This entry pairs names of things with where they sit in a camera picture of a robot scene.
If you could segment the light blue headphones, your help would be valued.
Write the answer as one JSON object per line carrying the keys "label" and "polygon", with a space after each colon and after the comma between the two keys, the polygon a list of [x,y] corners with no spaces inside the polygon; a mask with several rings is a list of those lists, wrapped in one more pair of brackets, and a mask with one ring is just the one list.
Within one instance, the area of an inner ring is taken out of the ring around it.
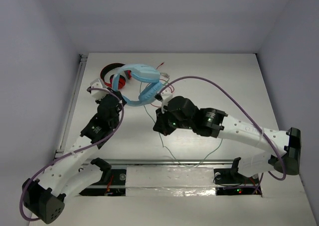
{"label": "light blue headphones", "polygon": [[111,88],[118,91],[118,83],[120,74],[124,71],[130,71],[133,79],[141,85],[145,84],[145,88],[141,89],[138,100],[130,100],[122,95],[128,106],[140,107],[151,104],[155,101],[155,95],[163,89],[163,83],[160,81],[161,73],[154,67],[145,64],[127,64],[120,67],[114,74]]}

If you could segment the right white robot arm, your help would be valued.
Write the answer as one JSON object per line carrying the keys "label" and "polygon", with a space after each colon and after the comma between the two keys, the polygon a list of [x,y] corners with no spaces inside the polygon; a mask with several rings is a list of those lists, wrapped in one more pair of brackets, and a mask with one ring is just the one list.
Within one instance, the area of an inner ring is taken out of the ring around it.
{"label": "right white robot arm", "polygon": [[182,96],[160,96],[161,107],[156,110],[153,130],[164,135],[176,129],[189,129],[203,137],[233,140],[262,150],[252,157],[233,160],[230,177],[241,183],[247,177],[268,171],[299,175],[301,131],[291,127],[287,131],[256,127],[214,108],[199,109]]}

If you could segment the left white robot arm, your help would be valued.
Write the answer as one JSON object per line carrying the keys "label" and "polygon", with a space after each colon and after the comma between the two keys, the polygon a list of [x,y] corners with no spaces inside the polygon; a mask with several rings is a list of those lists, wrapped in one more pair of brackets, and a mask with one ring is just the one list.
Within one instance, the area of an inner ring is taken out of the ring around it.
{"label": "left white robot arm", "polygon": [[104,91],[106,95],[97,101],[97,113],[70,149],[23,183],[19,211],[26,221],[50,224],[61,215],[70,198],[93,183],[110,180],[112,167],[105,160],[95,158],[82,166],[114,135],[124,119],[126,101],[122,94],[110,88]]}

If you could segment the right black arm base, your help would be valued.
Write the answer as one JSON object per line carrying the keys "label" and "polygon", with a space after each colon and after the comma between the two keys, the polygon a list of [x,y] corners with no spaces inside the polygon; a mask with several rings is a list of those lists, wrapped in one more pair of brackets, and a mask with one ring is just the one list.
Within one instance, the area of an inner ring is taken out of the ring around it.
{"label": "right black arm base", "polygon": [[240,157],[234,159],[230,168],[214,169],[213,183],[217,186],[218,196],[262,195],[260,178],[246,177],[239,174]]}

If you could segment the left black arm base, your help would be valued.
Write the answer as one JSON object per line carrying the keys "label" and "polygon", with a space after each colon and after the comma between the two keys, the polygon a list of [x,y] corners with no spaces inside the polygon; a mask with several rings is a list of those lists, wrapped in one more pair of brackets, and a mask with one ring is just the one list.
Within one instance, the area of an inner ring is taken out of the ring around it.
{"label": "left black arm base", "polygon": [[125,196],[126,195],[126,173],[125,168],[113,169],[111,164],[101,158],[93,159],[90,166],[97,166],[102,172],[100,180],[82,190],[81,196]]}

